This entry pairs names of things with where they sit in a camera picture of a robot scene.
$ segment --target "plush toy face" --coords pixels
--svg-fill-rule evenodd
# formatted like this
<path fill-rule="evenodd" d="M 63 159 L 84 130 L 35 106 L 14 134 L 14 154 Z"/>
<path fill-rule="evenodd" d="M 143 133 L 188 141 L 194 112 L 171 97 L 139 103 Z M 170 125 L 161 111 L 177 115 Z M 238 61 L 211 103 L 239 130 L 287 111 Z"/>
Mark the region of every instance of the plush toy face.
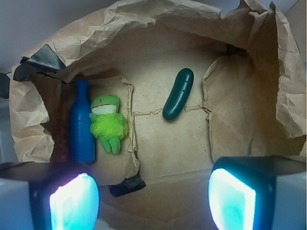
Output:
<path fill-rule="evenodd" d="M 97 97 L 91 104 L 92 113 L 95 115 L 115 114 L 118 109 L 119 97 L 116 95 Z"/>

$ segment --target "bottle neck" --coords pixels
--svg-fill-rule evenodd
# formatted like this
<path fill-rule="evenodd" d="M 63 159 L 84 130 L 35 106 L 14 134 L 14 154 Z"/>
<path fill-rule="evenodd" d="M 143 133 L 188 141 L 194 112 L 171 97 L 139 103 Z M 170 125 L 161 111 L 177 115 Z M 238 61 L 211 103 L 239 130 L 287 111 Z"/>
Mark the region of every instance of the bottle neck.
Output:
<path fill-rule="evenodd" d="M 87 87 L 88 82 L 87 81 L 77 81 L 77 100 L 86 100 L 87 101 Z"/>

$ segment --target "plush toy leg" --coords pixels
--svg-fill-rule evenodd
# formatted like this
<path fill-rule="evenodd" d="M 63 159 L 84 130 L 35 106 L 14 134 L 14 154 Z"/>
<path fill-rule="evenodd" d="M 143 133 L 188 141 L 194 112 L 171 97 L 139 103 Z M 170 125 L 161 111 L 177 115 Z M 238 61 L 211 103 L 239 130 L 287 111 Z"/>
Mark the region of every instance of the plush toy leg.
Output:
<path fill-rule="evenodd" d="M 120 140 L 118 137 L 110 138 L 109 144 L 112 148 L 113 154 L 119 154 L 120 151 Z"/>
<path fill-rule="evenodd" d="M 106 153 L 112 153 L 111 146 L 108 143 L 107 139 L 105 137 L 101 136 L 101 137 L 99 137 L 99 140 L 100 140 L 102 147 L 106 151 Z"/>

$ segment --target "black tape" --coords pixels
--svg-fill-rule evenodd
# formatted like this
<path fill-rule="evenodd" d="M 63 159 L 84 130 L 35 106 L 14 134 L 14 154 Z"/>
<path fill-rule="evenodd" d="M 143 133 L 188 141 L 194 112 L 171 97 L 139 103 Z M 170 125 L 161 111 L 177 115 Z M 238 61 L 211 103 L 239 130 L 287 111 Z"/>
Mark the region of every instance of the black tape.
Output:
<path fill-rule="evenodd" d="M 0 73 L 0 82 L 0 97 L 8 99 L 10 92 L 10 78 L 5 73 Z"/>
<path fill-rule="evenodd" d="M 122 183 L 117 184 L 117 185 L 111 185 L 109 187 L 110 193 L 115 196 L 123 196 L 125 194 L 133 193 L 136 191 L 141 190 L 142 188 L 146 187 L 145 181 L 143 181 L 139 173 L 131 177 L 129 179 L 125 179 Z"/>
<path fill-rule="evenodd" d="M 21 65 L 14 72 L 15 81 L 24 81 L 32 73 L 51 73 L 65 68 L 65 64 L 59 59 L 58 55 L 50 48 L 44 45 L 30 58 L 22 58 Z"/>

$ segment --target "plush toy arm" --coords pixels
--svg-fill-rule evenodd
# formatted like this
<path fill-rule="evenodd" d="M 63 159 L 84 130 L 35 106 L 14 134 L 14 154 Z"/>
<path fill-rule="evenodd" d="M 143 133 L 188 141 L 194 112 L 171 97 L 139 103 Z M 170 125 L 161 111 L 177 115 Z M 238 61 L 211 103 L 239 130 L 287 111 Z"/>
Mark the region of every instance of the plush toy arm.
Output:
<path fill-rule="evenodd" d="M 97 115 L 96 114 L 93 114 L 93 113 L 90 113 L 90 119 L 91 119 L 91 122 L 94 123 L 96 118 L 97 118 Z"/>

